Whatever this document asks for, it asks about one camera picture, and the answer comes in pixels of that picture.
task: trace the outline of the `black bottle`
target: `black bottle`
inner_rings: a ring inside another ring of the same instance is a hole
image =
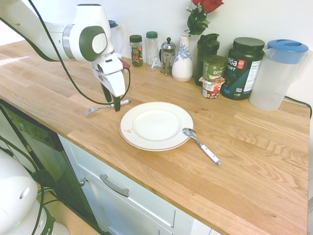
[[[203,75],[203,61],[201,60],[206,55],[216,55],[217,50],[220,48],[220,42],[217,41],[219,34],[211,33],[208,35],[201,35],[198,43],[198,55],[197,55],[197,64],[196,64],[196,74],[194,76],[195,83],[198,86],[202,86],[202,82],[199,82],[199,79]]]

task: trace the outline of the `product label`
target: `product label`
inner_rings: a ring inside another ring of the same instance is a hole
[[[233,58],[229,57],[228,58],[228,64],[227,64],[227,69],[230,71],[235,71],[237,68],[238,61],[234,60]]]
[[[256,76],[258,75],[258,71],[261,65],[261,61],[253,61],[250,72],[248,74],[248,78],[246,80],[246,85],[244,88],[244,92],[251,91],[253,88],[253,85],[255,83]]]
[[[142,47],[132,47],[132,60],[136,62],[142,61]]]
[[[237,68],[240,70],[243,70],[245,66],[245,62],[246,62],[245,60],[239,60]]]
[[[227,97],[245,99],[251,93],[261,61],[228,58],[221,91]]]
[[[219,77],[211,82],[201,77],[199,81],[202,82],[202,95],[209,99],[215,99],[219,95],[221,86],[225,82],[225,79],[223,77]]]
[[[214,81],[222,76],[225,65],[214,65],[213,63],[203,63],[203,77],[206,80]]]

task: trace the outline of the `plate rim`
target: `plate rim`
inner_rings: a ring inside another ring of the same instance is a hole
[[[123,118],[127,115],[127,113],[129,113],[129,112],[130,112],[131,110],[133,110],[134,108],[137,108],[137,109],[138,109],[138,108],[140,108],[140,106],[142,106],[142,105],[151,105],[151,104],[154,104],[154,105],[162,105],[162,104],[165,104],[165,105],[176,106],[176,107],[178,108],[178,110],[181,110],[181,111],[185,112],[186,114],[188,114],[188,116],[189,116],[189,118],[190,118],[190,121],[192,122],[192,126],[187,126],[187,127],[191,128],[191,129],[194,129],[194,127],[195,127],[194,120],[193,120],[192,116],[190,115],[190,113],[189,113],[187,110],[185,110],[184,108],[182,108],[182,107],[180,107],[180,106],[178,106],[178,105],[176,105],[176,104],[173,104],[173,103],[162,102],[162,101],[154,101],[154,102],[147,102],[147,103],[142,103],[142,104],[136,105],[136,106],[134,106],[133,108],[131,108],[129,111],[127,111],[127,112],[122,116],[122,118],[120,119],[120,122],[119,122],[119,132],[120,132],[122,138],[123,138],[127,143],[129,143],[130,145],[132,145],[132,146],[134,146],[134,147],[136,147],[136,148],[138,148],[138,149],[142,149],[142,150],[146,150],[146,151],[154,151],[154,152],[171,150],[171,149],[177,148],[177,147],[183,145],[184,143],[186,143],[186,142],[190,139],[190,137],[188,137],[188,136],[186,136],[186,139],[185,139],[184,141],[182,141],[182,142],[180,142],[180,143],[178,143],[178,144],[176,144],[176,145],[174,145],[174,146],[170,146],[170,147],[166,147],[166,148],[156,148],[156,149],[152,149],[152,148],[145,148],[145,147],[143,147],[143,146],[138,146],[138,145],[136,145],[135,143],[130,142],[130,141],[128,140],[128,138],[122,133],[121,123],[122,123]],[[149,111],[149,110],[157,110],[157,109],[147,109],[147,110],[145,110],[145,111],[143,111],[143,112],[146,112],[146,111]],[[171,112],[171,113],[174,114],[174,115],[176,115],[176,116],[180,119],[180,121],[182,121],[181,116],[178,116],[176,113],[173,113],[173,112]]]

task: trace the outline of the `drawer handle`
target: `drawer handle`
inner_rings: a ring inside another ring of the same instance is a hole
[[[84,177],[84,179],[79,182],[79,186],[80,187],[84,186],[86,181],[88,181],[88,179]]]
[[[108,181],[108,175],[100,175],[100,179],[112,190],[114,190],[115,192],[123,195],[124,197],[129,197],[129,189],[121,189],[117,186],[115,186],[114,184],[112,184],[110,181]]]

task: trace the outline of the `wooden countertop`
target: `wooden countertop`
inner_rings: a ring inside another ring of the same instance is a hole
[[[84,93],[104,101],[89,63],[66,65]],[[78,94],[59,62],[44,61],[26,41],[0,46],[0,98],[145,188],[224,235],[307,234],[307,107],[283,101],[265,112],[248,100],[206,99],[193,81],[180,83],[144,66],[131,67],[131,74],[131,104],[83,118],[95,105]],[[126,143],[120,119],[152,101],[187,110],[222,165],[193,140],[163,152]]]

